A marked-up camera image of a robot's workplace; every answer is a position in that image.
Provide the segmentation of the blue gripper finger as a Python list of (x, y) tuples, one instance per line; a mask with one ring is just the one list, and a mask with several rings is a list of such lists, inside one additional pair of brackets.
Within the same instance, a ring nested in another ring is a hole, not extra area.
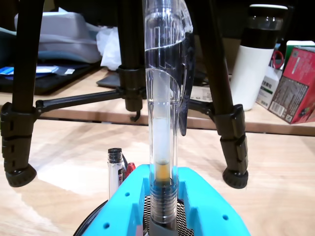
[(142, 236), (149, 165), (138, 166), (83, 232), (84, 236)]
[(178, 168), (178, 198), (184, 202), (186, 224), (195, 236), (249, 236), (240, 215), (202, 176)]

